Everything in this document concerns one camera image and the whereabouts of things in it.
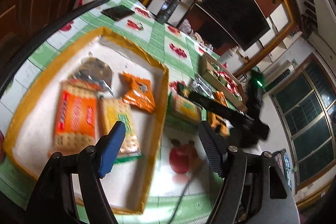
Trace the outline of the black smartphone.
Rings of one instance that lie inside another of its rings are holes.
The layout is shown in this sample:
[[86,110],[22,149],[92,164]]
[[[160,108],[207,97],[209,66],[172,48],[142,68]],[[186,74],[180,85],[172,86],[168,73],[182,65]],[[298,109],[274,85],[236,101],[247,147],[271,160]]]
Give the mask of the black smartphone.
[[123,18],[133,15],[134,11],[124,5],[119,5],[116,7],[102,10],[101,13],[114,21],[119,21]]

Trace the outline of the large orange snack bag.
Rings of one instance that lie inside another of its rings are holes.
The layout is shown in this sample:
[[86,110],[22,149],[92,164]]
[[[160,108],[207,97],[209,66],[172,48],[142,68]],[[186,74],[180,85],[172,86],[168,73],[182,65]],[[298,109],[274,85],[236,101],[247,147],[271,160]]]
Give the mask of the large orange snack bag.
[[208,111],[207,121],[209,122],[211,128],[214,130],[216,134],[224,138],[227,138],[230,136],[230,131],[227,126],[227,121],[223,119],[222,117]]

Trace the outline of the black television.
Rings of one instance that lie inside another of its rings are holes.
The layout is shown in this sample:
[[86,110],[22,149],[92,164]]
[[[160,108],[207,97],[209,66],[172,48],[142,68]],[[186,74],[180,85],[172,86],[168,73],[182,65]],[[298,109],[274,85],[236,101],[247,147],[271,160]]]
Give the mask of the black television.
[[243,50],[247,50],[270,30],[255,0],[202,0],[201,7]]

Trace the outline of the orange cracker pack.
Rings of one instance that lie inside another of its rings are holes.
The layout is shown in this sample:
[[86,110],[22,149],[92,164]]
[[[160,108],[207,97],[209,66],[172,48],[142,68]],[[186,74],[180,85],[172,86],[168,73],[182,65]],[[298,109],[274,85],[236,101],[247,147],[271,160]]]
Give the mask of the orange cracker pack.
[[62,82],[49,154],[79,153],[96,144],[97,93]]

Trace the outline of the brown cardboard box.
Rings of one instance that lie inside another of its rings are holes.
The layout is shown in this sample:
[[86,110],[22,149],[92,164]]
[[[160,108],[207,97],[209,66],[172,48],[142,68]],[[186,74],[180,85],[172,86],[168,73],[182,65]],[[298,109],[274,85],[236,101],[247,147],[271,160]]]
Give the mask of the brown cardboard box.
[[238,110],[247,111],[245,106],[247,99],[241,83],[208,53],[204,53],[199,60],[199,74],[213,88],[223,92],[226,100]]

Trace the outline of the green fruit-print tablecloth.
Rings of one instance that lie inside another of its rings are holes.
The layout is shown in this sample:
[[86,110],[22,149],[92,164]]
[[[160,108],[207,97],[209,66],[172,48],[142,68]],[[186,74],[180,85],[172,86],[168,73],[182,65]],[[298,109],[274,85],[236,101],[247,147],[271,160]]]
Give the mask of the green fruit-print tablecloth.
[[199,44],[169,26],[140,15],[118,22],[102,14],[137,0],[101,0],[77,17],[69,32],[49,27],[15,63],[14,82],[1,97],[1,129],[7,160],[15,174],[1,171],[1,188],[10,187],[15,201],[27,202],[49,157],[56,151],[54,132],[62,86],[86,59],[95,57],[112,69],[112,90],[120,99],[129,73],[150,81],[155,110],[131,107],[139,156],[116,162],[101,180],[119,223],[205,223],[213,208],[209,179],[214,175],[197,130],[167,127],[169,84],[189,81],[198,68]]

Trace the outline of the silver foil snack bag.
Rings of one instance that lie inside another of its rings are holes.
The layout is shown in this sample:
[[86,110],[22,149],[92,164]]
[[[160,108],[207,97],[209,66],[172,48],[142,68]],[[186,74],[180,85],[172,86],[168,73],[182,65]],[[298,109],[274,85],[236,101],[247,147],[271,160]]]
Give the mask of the silver foil snack bag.
[[113,71],[110,66],[96,57],[87,57],[82,59],[81,64],[68,76],[71,85],[96,91],[112,91]]

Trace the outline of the dark green snack packet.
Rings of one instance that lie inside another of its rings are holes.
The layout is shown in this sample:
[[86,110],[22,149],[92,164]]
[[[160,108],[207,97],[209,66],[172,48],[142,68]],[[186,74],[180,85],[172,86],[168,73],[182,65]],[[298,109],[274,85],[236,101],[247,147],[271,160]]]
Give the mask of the dark green snack packet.
[[188,88],[185,84],[182,82],[177,82],[177,93],[184,97],[184,98],[189,98],[189,95],[191,93],[191,89]]

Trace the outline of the red green candies pile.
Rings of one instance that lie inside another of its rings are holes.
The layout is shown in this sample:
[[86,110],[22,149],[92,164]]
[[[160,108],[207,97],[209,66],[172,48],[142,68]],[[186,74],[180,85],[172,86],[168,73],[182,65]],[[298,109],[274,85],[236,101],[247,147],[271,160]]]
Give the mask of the red green candies pile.
[[224,72],[218,65],[211,63],[213,70],[210,73],[223,85],[225,86],[240,102],[243,101],[239,91],[237,83],[232,80],[227,73]]

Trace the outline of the small orange snack packet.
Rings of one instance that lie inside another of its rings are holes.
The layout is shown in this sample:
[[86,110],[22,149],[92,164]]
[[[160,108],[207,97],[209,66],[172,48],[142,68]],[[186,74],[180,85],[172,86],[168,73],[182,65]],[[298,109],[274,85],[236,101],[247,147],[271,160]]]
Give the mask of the small orange snack packet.
[[122,75],[129,85],[129,90],[123,95],[123,101],[141,110],[153,113],[156,105],[150,80],[131,75],[125,71]]

